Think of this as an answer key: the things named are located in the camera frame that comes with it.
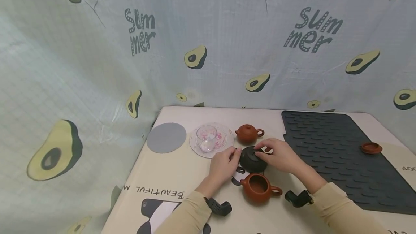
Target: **teapot spout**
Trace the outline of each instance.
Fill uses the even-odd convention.
[[[245,187],[247,185],[247,178],[240,180],[240,183],[243,187]]]

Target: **left hand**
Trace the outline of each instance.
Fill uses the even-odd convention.
[[[241,156],[241,148],[228,147],[218,152],[211,159],[208,177],[217,180],[221,185],[229,180],[238,166]]]
[[[195,191],[202,193],[207,198],[211,198],[233,176],[240,156],[241,148],[235,149],[234,147],[228,147],[228,149],[216,153],[211,159],[208,176],[205,177]]]

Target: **hand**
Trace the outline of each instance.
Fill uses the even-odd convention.
[[[208,176],[205,177],[195,191],[202,193],[207,198],[211,198],[233,176],[237,169],[240,156],[240,147],[238,149],[228,147],[228,149],[216,153],[211,159]]]
[[[228,147],[226,150],[216,153],[211,159],[208,177],[220,182],[221,185],[224,184],[235,173],[240,156],[240,147],[237,149]]]
[[[267,147],[266,152],[273,150],[273,153],[268,155],[263,152],[255,152],[255,155],[280,171],[295,174],[299,168],[306,165],[285,141],[268,138],[258,143],[254,149],[259,150],[265,146]]]

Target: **beige sleeve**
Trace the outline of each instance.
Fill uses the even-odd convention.
[[[155,234],[198,234],[211,215],[204,196],[192,191],[167,219],[156,229]]]
[[[312,195],[311,205],[337,234],[386,234],[370,214],[348,199],[347,194],[330,182]]]

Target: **glass cup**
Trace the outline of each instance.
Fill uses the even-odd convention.
[[[210,125],[203,125],[196,131],[196,143],[203,152],[211,152],[215,148],[217,130]]]

